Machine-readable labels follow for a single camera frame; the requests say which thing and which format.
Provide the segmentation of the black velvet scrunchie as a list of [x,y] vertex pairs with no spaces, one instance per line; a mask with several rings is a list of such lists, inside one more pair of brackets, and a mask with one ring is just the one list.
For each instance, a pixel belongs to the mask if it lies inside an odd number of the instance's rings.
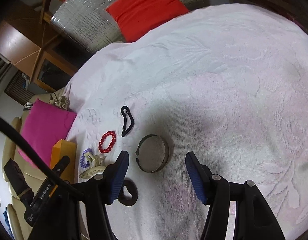
[[136,204],[138,200],[138,190],[135,183],[132,180],[125,179],[121,187],[118,201],[128,207]]

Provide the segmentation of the wooden cabinet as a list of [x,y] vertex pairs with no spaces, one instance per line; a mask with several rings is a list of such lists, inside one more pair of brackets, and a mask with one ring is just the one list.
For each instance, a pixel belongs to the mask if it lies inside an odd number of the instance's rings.
[[78,68],[55,51],[63,41],[49,25],[35,19],[0,23],[0,56],[47,92],[66,86]]

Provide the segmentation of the pink white bed blanket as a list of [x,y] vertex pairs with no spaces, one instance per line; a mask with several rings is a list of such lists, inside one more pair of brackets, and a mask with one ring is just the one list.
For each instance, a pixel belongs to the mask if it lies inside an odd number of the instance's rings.
[[[129,152],[139,192],[134,206],[107,208],[118,239],[200,238],[208,207],[185,168],[190,151],[229,181],[253,180],[286,239],[308,229],[308,35],[286,18],[245,4],[198,9],[98,51],[65,95],[78,152],[121,133],[121,107],[134,117],[106,158]],[[136,163],[148,134],[169,145],[156,173]]]

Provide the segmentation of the orange cardboard box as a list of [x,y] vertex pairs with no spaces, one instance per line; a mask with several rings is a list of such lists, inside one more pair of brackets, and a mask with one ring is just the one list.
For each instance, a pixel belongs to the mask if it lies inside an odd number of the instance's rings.
[[70,159],[69,164],[61,175],[63,180],[74,183],[75,179],[75,160],[76,160],[77,145],[74,142],[60,140],[54,144],[51,151],[50,168],[54,166],[64,157],[67,156]]

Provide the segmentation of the magenta pillow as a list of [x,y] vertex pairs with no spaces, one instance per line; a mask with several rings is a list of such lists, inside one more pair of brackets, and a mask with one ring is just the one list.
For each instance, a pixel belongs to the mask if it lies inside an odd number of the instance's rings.
[[66,139],[77,114],[37,99],[25,119],[21,135],[46,165],[50,165],[52,148]]

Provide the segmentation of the silver foil insulation panel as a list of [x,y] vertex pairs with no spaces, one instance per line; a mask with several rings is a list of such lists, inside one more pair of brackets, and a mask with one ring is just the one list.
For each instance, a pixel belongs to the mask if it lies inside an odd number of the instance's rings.
[[116,0],[66,0],[51,19],[63,36],[93,54],[113,42],[124,41],[119,27],[106,12]]

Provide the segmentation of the beige crumpled cloth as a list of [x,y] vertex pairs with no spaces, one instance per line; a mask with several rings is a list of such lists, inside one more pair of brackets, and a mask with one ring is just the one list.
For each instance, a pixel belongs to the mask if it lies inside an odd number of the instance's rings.
[[55,93],[52,93],[50,96],[49,103],[60,109],[67,110],[70,104],[70,101],[66,96],[57,96]]

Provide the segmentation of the small red pillow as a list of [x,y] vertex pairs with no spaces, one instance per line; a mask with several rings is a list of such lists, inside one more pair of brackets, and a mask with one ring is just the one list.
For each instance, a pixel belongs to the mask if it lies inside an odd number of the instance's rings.
[[107,9],[126,42],[135,42],[158,26],[187,14],[180,0],[117,0]]

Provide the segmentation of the beige hair claw clip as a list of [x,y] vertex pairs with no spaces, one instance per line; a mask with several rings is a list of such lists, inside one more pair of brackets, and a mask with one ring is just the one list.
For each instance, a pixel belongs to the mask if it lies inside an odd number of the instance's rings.
[[104,172],[105,156],[93,155],[90,152],[86,152],[80,159],[80,168],[82,172],[79,174],[81,179],[90,179],[97,174]]

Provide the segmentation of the metal cuff bangle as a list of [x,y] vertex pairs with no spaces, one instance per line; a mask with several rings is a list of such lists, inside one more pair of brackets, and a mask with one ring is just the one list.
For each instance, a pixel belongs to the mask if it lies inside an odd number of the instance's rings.
[[163,137],[148,134],[139,142],[135,154],[140,170],[156,173],[162,170],[169,160],[169,145]]

